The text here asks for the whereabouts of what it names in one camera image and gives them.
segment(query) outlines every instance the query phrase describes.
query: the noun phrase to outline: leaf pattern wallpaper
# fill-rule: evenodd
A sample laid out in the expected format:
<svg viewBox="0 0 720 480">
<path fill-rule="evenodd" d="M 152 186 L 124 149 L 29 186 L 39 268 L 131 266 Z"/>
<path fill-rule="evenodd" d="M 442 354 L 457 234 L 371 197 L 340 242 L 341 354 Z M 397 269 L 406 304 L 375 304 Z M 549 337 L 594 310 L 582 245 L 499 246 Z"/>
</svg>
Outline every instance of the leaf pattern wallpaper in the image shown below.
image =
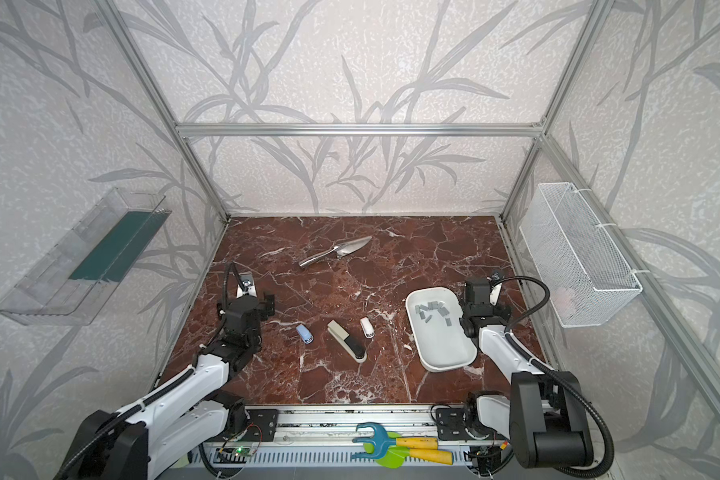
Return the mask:
<svg viewBox="0 0 720 480">
<path fill-rule="evenodd" d="M 720 364 L 720 2 L 612 13 L 553 133 Z"/>
<path fill-rule="evenodd" d="M 182 122 L 537 122 L 586 2 L 118 0 Z M 96 17 L 88 29 L 98 28 Z M 238 214 L 496 214 L 523 138 L 193 138 Z"/>
<path fill-rule="evenodd" d="M 0 0 L 0 296 L 112 187 L 173 213 L 91 325 L 0 315 L 0 480 L 51 478 L 83 418 L 149 391 L 223 231 L 94 11 Z"/>
<path fill-rule="evenodd" d="M 720 2 L 614 8 L 552 133 L 720 364 Z M 508 217 L 528 273 L 519 222 L 555 181 L 541 155 Z M 625 478 L 720 478 L 720 424 L 641 302 L 593 329 L 541 323 L 600 382 Z"/>
</svg>

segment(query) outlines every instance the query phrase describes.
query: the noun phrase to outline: marble surface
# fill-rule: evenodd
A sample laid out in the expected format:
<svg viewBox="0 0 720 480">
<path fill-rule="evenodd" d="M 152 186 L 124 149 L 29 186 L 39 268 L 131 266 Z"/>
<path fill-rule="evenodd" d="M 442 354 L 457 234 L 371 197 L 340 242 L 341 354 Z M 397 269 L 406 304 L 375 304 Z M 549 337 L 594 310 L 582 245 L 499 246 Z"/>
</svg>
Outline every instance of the marble surface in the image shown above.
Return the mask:
<svg viewBox="0 0 720 480">
<path fill-rule="evenodd" d="M 354 254 L 304 270 L 296 264 L 338 240 L 365 235 L 374 238 Z M 211 338 L 224 265 L 231 260 L 241 272 L 253 272 L 260 296 L 276 294 L 277 314 L 262 325 L 262 350 L 224 387 L 249 404 L 462 402 L 475 390 L 509 393 L 507 380 L 481 352 L 461 369 L 425 370 L 404 306 L 413 290 L 446 286 L 461 297 L 470 276 L 496 269 L 513 274 L 492 216 L 232 219 L 163 379 Z M 502 289 L 501 301 L 517 315 L 525 306 L 513 283 Z M 370 340 L 360 326 L 364 316 L 374 326 Z M 330 336 L 331 320 L 364 343 L 363 364 Z M 314 335 L 312 343 L 300 340 L 299 323 Z M 540 355 L 530 325 L 516 334 Z"/>
</svg>

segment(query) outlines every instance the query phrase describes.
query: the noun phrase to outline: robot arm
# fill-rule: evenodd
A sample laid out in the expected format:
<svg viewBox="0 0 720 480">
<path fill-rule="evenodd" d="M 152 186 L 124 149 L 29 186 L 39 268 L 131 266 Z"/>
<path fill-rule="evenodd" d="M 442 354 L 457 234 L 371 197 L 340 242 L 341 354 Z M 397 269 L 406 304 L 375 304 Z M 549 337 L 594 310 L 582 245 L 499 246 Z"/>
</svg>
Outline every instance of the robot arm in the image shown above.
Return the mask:
<svg viewBox="0 0 720 480">
<path fill-rule="evenodd" d="M 83 420 L 56 478 L 154 480 L 208 438 L 245 429 L 245 402 L 219 389 L 261 350 L 261 321 L 275 313 L 274 296 L 259 302 L 250 275 L 246 281 L 237 298 L 225 295 L 220 327 L 192 365 L 116 412 Z"/>
<path fill-rule="evenodd" d="M 603 475 L 613 461 L 613 441 L 602 418 L 582 397 L 578 380 L 572 373 L 556 372 L 538 360 L 511 332 L 513 324 L 546 301 L 513 322 L 510 308 L 497 302 L 500 283 L 513 278 L 517 279 L 494 277 L 465 283 L 460 319 L 464 334 L 496 363 L 511 385 L 510 399 L 494 392 L 470 394 L 466 417 L 508 438 L 525 468 L 553 467 L 575 476 L 585 472 L 592 478 Z M 523 280 L 543 285 L 529 277 Z M 571 467 L 590 466 L 594 458 L 587 412 L 604 429 L 606 455 L 595 468 L 574 471 Z"/>
</svg>

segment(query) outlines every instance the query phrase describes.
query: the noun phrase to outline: wire mesh basket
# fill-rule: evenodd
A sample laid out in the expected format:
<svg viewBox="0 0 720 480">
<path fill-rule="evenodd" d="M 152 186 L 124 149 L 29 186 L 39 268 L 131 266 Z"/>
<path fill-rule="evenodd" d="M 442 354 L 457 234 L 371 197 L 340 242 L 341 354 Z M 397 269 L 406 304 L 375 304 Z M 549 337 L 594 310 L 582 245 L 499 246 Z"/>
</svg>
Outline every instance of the wire mesh basket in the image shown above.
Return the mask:
<svg viewBox="0 0 720 480">
<path fill-rule="evenodd" d="M 563 327 L 603 325 L 643 291 L 573 184 L 538 184 L 520 233 Z"/>
</svg>

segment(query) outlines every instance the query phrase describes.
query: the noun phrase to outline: black cable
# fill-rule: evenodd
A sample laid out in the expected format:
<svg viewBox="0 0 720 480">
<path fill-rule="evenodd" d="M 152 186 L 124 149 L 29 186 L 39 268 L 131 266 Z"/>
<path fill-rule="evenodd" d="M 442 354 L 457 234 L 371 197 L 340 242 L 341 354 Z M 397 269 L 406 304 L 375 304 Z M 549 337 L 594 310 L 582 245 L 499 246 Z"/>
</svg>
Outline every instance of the black cable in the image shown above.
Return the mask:
<svg viewBox="0 0 720 480">
<path fill-rule="evenodd" d="M 223 471 L 219 470 L 218 468 L 214 468 L 211 465 L 210 460 L 208 460 L 208 455 L 206 454 L 206 449 L 202 446 L 202 444 L 198 445 L 197 449 L 200 450 L 200 460 L 202 461 L 203 466 L 206 467 L 208 473 L 218 478 L 219 480 L 227 480 L 228 478 L 232 478 L 238 473 L 240 473 L 240 470 L 242 470 L 241 468 L 235 468 L 236 471 L 233 474 L 225 476 L 223 475 Z"/>
<path fill-rule="evenodd" d="M 438 421 L 434 419 L 434 408 L 435 407 L 447 407 L 451 408 L 451 406 L 447 403 L 435 403 L 431 407 L 429 407 L 429 417 L 432 419 L 432 422 L 434 422 L 435 425 L 438 424 Z"/>
<path fill-rule="evenodd" d="M 496 475 L 497 473 L 504 470 L 504 467 L 509 465 L 509 462 L 512 461 L 512 458 L 514 458 L 514 450 L 510 450 L 509 454 L 507 454 L 507 457 L 501 461 L 499 466 L 497 466 L 495 470 L 490 471 L 490 476 Z"/>
<path fill-rule="evenodd" d="M 529 316 L 533 315 L 534 313 L 541 310 L 541 307 L 544 305 L 547 305 L 547 302 L 550 299 L 550 289 L 548 286 L 544 284 L 541 280 L 538 280 L 536 278 L 533 278 L 532 276 L 525 276 L 525 275 L 516 275 L 516 276 L 506 276 L 505 278 L 491 281 L 491 286 L 496 286 L 501 283 L 506 282 L 507 280 L 526 280 L 528 282 L 536 283 L 538 286 L 544 289 L 544 298 L 541 299 L 541 302 L 538 302 L 536 305 L 532 306 L 525 312 L 523 312 L 518 318 L 512 320 L 511 322 L 507 322 L 507 325 L 504 327 L 504 332 L 509 332 L 512 330 L 517 324 L 519 324 L 522 320 L 528 318 Z"/>
<path fill-rule="evenodd" d="M 490 455 L 480 455 L 480 456 L 479 456 L 479 455 L 475 455 L 475 454 L 469 453 L 469 452 L 464 452 L 464 454 L 465 454 L 466 456 L 470 457 L 470 458 L 488 458 L 488 457 L 494 456 L 494 454 L 490 454 Z M 467 466 L 467 468 L 468 468 L 472 473 L 476 473 L 479 477 L 482 477 L 482 478 L 491 477 L 491 478 L 492 478 L 494 475 L 496 475 L 497 473 L 499 473 L 499 472 L 501 472 L 502 470 L 504 470 L 504 467 L 506 467 L 507 465 L 509 465 L 509 462 L 512 461 L 512 458 L 514 458 L 514 450 L 509 450 L 509 453 L 507 454 L 506 457 L 504 457 L 504 460 L 501 461 L 501 463 L 499 464 L 499 466 L 497 466 L 496 469 L 494 469 L 494 470 L 490 470 L 490 471 L 488 472 L 488 475 L 480 475 L 480 472 L 477 471 L 477 469 L 476 469 L 474 466 Z"/>
<path fill-rule="evenodd" d="M 539 361 L 538 359 L 532 357 L 528 351 L 526 351 L 522 346 L 520 346 L 510 335 L 512 328 L 518 324 L 520 320 L 523 318 L 529 316 L 530 314 L 537 312 L 542 306 L 544 306 L 550 298 L 550 289 L 547 287 L 544 282 L 541 280 L 532 278 L 530 276 L 508 276 L 506 278 L 503 278 L 499 280 L 499 283 L 504 282 L 506 280 L 528 280 L 529 282 L 533 282 L 538 284 L 544 289 L 544 298 L 541 302 L 539 302 L 536 306 L 533 308 L 530 308 L 526 310 L 521 316 L 519 316 L 516 320 L 513 320 L 511 322 L 507 322 L 506 327 L 504 328 L 504 338 L 506 339 L 507 343 L 510 344 L 510 346 L 517 351 L 520 356 L 522 356 L 524 359 L 528 360 L 531 365 L 538 368 L 538 370 L 541 370 L 544 374 L 548 375 L 551 379 L 554 380 L 557 385 L 563 387 L 573 398 L 576 398 L 576 401 L 580 403 L 587 413 L 590 414 L 592 419 L 595 421 L 595 424 L 597 425 L 598 429 L 600 430 L 600 433 L 603 435 L 603 442 L 605 444 L 605 453 L 603 454 L 603 459 L 600 461 L 600 463 L 595 466 L 594 468 L 572 468 L 572 467 L 558 467 L 555 470 L 558 472 L 562 472 L 566 475 L 570 475 L 572 477 L 576 478 L 596 478 L 601 475 L 605 475 L 606 472 L 610 469 L 610 466 L 614 464 L 614 438 L 610 434 L 610 430 L 608 429 L 608 426 L 605 424 L 605 420 L 603 417 L 598 413 L 598 411 L 584 398 L 578 391 L 568 383 L 567 380 L 565 380 L 563 377 L 557 375 L 555 370 L 552 370 L 547 365 Z"/>
<path fill-rule="evenodd" d="M 237 271 L 237 265 L 235 265 L 234 262 L 229 262 L 224 268 L 224 278 L 221 282 L 221 308 L 224 311 L 230 307 L 230 271 L 235 275 L 235 279 L 237 280 L 237 284 L 240 286 L 240 289 L 245 290 L 242 280 L 240 279 L 240 272 Z M 216 328 L 216 331 L 213 332 L 211 340 L 208 341 L 206 348 L 202 350 L 202 353 L 206 353 L 208 351 L 208 346 L 219 338 L 222 328 L 224 328 L 224 322 L 219 322 L 219 326 Z"/>
<path fill-rule="evenodd" d="M 61 468 L 59 468 L 58 473 L 56 474 L 56 476 L 54 476 L 54 480 L 64 480 L 67 477 L 67 473 L 69 472 L 70 468 L 72 468 L 74 464 L 76 464 L 85 454 L 87 454 L 89 450 L 96 446 L 99 440 L 109 435 L 113 428 L 118 427 L 121 423 L 123 423 L 129 417 L 137 414 L 138 412 L 141 412 L 141 406 L 136 405 L 119 414 L 115 418 L 109 420 L 105 426 L 101 427 L 101 429 L 96 432 L 96 435 L 94 435 L 90 442 L 85 444 L 85 446 L 78 450 L 73 456 L 70 457 L 69 460 L 67 460 L 61 466 Z"/>
<path fill-rule="evenodd" d="M 158 398 L 161 398 L 171 390 L 178 387 L 180 384 L 184 382 L 184 380 L 190 378 L 194 374 L 195 370 L 187 370 L 180 376 L 177 380 L 174 382 L 169 383 L 163 389 L 155 391 L 152 395 L 148 396 L 147 398 L 144 398 L 144 406 L 150 405 L 157 401 Z M 96 435 L 87 443 L 85 444 L 80 450 L 78 450 L 74 455 L 70 457 L 69 460 L 67 460 L 61 468 L 59 468 L 58 473 L 56 476 L 54 476 L 54 480 L 64 480 L 67 477 L 67 473 L 76 464 L 83 456 L 85 456 L 89 450 L 91 450 L 96 444 L 105 436 L 109 435 L 109 433 L 118 427 L 120 424 L 122 424 L 125 420 L 128 418 L 134 416 L 138 412 L 141 412 L 141 405 L 135 405 L 128 410 L 124 411 L 123 413 L 119 414 L 115 418 L 112 418 L 109 420 L 105 426 L 99 428 L 99 430 L 96 432 Z"/>
</svg>

